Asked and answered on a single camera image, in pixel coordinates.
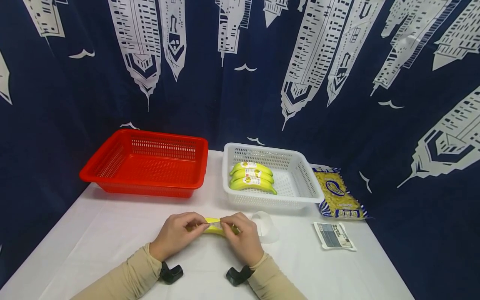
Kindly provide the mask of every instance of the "person's left hand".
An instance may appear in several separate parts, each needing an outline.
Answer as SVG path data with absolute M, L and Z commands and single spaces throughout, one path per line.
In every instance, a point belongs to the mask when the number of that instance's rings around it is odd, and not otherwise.
M 162 262 L 185 248 L 209 226 L 205 218 L 195 212 L 171 215 L 150 243 L 150 255 Z

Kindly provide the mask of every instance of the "navy backdrop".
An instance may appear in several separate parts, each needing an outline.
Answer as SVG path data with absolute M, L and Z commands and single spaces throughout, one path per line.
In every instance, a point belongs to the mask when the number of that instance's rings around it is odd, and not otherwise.
M 342 168 L 414 297 L 471 298 L 480 282 L 478 0 L 44 2 L 0 4 L 0 286 L 86 187 L 78 173 L 88 158 L 131 122 L 204 137 L 210 149 L 262 143 Z M 122 3 L 153 8 L 156 52 L 122 46 L 115 19 Z M 430 20 L 409 27 L 422 9 Z M 328 13 L 316 20 L 336 21 L 329 24 L 340 23 L 338 30 L 325 25 L 319 33 L 322 25 L 308 18 L 322 10 Z M 369 32 L 356 37 L 362 40 L 346 80 L 331 60 L 345 55 L 342 47 L 355 42 L 356 28 L 365 31 L 361 22 L 348 27 L 346 17 L 362 19 L 366 12 L 376 15 L 366 23 Z M 454 26 L 466 18 L 471 22 Z M 383 37 L 392 20 L 394 30 Z M 130 21 L 140 30 L 139 19 Z M 311 45 L 302 44 L 304 26 L 317 28 Z M 141 43 L 139 32 L 133 44 Z M 222 32 L 236 40 L 220 44 Z M 448 32 L 457 40 L 443 39 Z M 448 55 L 436 53 L 439 40 Z M 181 52 L 177 42 L 185 46 Z M 462 49 L 469 49 L 466 55 Z M 302 57 L 320 62 L 322 53 L 326 74 L 295 69 Z M 444 62 L 433 71 L 438 61 Z M 144 68 L 137 81 L 134 64 Z M 381 70 L 397 73 L 382 81 Z M 335 101 L 327 93 L 330 80 L 344 82 Z M 371 96 L 374 84 L 380 86 Z M 447 124 L 455 118 L 456 125 Z

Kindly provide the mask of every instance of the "bunch of bananas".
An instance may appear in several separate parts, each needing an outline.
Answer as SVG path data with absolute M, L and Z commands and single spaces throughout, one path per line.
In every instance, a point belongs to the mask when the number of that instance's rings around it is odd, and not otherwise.
M 237 163 L 230 172 L 230 188 L 243 190 L 247 188 L 259 189 L 276 195 L 272 171 L 264 165 L 242 161 Z

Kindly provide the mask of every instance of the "small packet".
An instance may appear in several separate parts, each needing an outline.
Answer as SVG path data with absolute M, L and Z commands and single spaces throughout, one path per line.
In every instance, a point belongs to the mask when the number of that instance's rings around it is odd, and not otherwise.
M 317 232 L 320 241 L 322 242 L 322 248 L 330 249 L 346 249 L 350 251 L 356 251 L 355 245 L 348 238 L 345 227 L 342 223 L 327 224 L 314 222 L 313 226 Z
M 355 220 L 369 217 L 365 207 L 347 190 L 340 169 L 315 167 L 313 172 L 325 195 L 325 200 L 318 204 L 323 216 Z

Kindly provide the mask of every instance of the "red plastic basket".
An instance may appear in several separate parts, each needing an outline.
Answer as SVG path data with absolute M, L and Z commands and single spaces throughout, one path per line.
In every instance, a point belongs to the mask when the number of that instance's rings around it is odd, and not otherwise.
M 80 171 L 106 192 L 189 198 L 204 183 L 208 142 L 199 137 L 122 129 Z

